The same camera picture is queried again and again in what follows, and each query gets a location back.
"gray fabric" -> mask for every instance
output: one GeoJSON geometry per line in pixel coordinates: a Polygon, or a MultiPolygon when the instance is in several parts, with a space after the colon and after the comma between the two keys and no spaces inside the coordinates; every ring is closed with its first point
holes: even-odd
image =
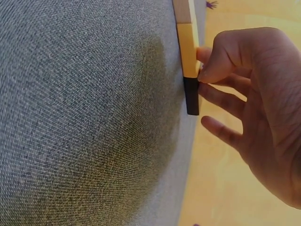
{"type": "Polygon", "coordinates": [[[176,225],[180,65],[171,0],[2,0],[0,225],[176,225]]]}

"knuckle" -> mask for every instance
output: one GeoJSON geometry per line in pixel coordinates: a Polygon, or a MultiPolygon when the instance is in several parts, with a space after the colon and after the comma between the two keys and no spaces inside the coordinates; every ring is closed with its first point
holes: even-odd
{"type": "Polygon", "coordinates": [[[225,43],[230,41],[231,38],[231,31],[223,31],[217,34],[214,39],[214,45],[216,46],[223,46],[225,43]]]}

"fingernail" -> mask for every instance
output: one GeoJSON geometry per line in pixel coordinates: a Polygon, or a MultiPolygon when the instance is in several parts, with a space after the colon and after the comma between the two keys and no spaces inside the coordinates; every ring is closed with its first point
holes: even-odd
{"type": "Polygon", "coordinates": [[[204,78],[206,76],[206,72],[205,71],[201,71],[200,74],[198,74],[198,81],[201,81],[202,78],[204,78]]]}

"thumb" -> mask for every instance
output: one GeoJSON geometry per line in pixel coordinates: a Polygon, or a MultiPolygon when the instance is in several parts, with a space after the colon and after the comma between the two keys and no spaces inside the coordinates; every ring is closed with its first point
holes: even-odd
{"type": "Polygon", "coordinates": [[[270,29],[274,28],[219,33],[214,39],[211,56],[198,80],[203,83],[215,83],[226,78],[238,67],[252,69],[252,56],[258,50],[261,38],[270,29]]]}

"purple speck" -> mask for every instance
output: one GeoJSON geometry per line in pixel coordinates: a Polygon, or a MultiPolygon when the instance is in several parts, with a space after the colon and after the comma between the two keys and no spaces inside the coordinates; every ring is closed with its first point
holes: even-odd
{"type": "Polygon", "coordinates": [[[216,8],[216,7],[217,7],[217,4],[218,4],[217,1],[212,1],[212,2],[206,1],[206,7],[207,7],[207,8],[210,8],[210,9],[216,8]]]}

